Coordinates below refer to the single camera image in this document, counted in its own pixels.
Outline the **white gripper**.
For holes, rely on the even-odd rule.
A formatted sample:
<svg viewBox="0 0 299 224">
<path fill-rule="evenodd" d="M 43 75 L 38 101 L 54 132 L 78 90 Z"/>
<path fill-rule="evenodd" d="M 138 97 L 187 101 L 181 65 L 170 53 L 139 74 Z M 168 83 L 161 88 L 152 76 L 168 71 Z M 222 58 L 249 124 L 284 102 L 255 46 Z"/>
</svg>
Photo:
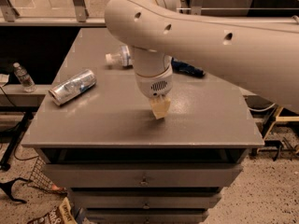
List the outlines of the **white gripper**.
<svg viewBox="0 0 299 224">
<path fill-rule="evenodd" d="M 156 119 L 164 118 L 169 110 L 171 99 L 167 94 L 173 87 L 173 70 L 171 66 L 156 77 L 142 77 L 135 75 L 140 91 L 149 99 L 152 113 Z"/>
</svg>

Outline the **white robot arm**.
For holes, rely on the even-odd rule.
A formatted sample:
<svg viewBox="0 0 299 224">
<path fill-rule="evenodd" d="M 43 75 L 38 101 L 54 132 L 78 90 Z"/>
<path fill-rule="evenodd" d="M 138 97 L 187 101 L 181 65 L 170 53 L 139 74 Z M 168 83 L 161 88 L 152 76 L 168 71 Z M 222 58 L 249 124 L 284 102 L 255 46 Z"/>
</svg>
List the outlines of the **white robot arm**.
<svg viewBox="0 0 299 224">
<path fill-rule="evenodd" d="M 292 19 L 186 15 L 176 0 L 110 0 L 109 32 L 126 44 L 141 92 L 169 93 L 167 56 L 299 113 L 299 24 Z"/>
</svg>

